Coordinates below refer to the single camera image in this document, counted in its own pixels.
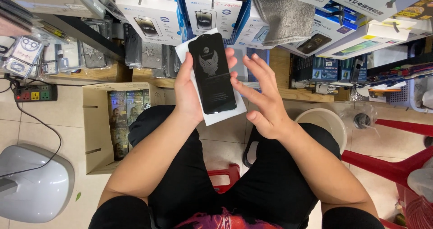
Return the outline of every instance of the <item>star decoration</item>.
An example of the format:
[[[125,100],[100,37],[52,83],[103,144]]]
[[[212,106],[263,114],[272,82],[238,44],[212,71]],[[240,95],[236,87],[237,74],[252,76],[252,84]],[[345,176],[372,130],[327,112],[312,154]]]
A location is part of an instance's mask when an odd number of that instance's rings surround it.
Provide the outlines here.
[[[153,49],[149,49],[149,48],[146,47],[146,51],[143,52],[143,53],[146,53],[147,56],[154,56],[154,54],[152,53],[152,51],[153,51]]]
[[[86,53],[84,53],[85,55],[89,55],[89,58],[91,58],[92,56],[96,56],[95,52],[93,52],[95,49],[86,49]]]

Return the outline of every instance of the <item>white backing card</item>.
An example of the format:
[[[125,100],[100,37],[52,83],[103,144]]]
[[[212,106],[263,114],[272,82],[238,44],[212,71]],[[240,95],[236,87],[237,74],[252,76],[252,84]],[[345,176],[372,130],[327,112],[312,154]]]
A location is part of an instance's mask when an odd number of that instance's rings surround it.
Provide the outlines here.
[[[214,34],[214,33],[217,33],[217,32],[218,32],[218,29],[217,28],[213,28],[213,29],[209,30],[206,33],[207,34]],[[187,42],[182,43],[182,44],[180,44],[180,45],[178,45],[178,46],[175,47],[176,53],[179,56],[179,59],[181,60],[181,63],[184,63],[184,61],[185,61],[185,54],[187,52],[189,52],[188,44],[191,41],[196,40],[197,38],[198,38],[198,36],[195,37],[195,38],[193,38],[193,39],[190,39]],[[191,81],[194,84],[194,88],[195,88],[195,91],[197,92],[198,99],[200,99],[200,95],[198,93],[198,88],[197,88],[197,81],[195,80],[195,75],[194,75],[194,71],[193,70],[191,71]],[[203,113],[204,122],[206,123],[206,126],[212,125],[212,124],[217,123],[219,121],[223,121],[223,120],[228,119],[230,117],[237,116],[237,115],[239,115],[241,113],[246,112],[245,103],[244,103],[244,101],[243,101],[243,99],[241,97],[241,94],[239,92],[237,92],[235,89],[233,89],[233,91],[235,93],[236,109],[231,110],[231,111],[223,111],[223,112],[207,115],[203,111],[203,105],[201,104],[201,100],[200,100],[201,112]]]

